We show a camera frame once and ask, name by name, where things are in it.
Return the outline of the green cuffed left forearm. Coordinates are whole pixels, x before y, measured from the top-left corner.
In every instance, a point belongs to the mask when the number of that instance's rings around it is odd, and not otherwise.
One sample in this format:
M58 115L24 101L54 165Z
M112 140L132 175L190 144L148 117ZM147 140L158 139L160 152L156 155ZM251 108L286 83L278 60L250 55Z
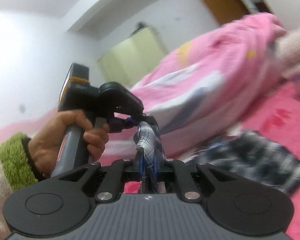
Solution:
M2 213L7 197L38 182L27 149L29 141L26 134L18 132L0 144L0 239L10 233Z

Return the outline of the person's left hand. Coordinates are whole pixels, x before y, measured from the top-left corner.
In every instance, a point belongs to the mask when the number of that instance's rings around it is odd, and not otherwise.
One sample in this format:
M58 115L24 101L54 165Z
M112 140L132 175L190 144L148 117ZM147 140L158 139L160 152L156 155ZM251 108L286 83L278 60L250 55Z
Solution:
M84 129L83 139L94 161L104 152L109 141L108 124L94 128L82 110L58 112L28 144L30 157L44 178L49 178L54 170L66 128L73 124Z

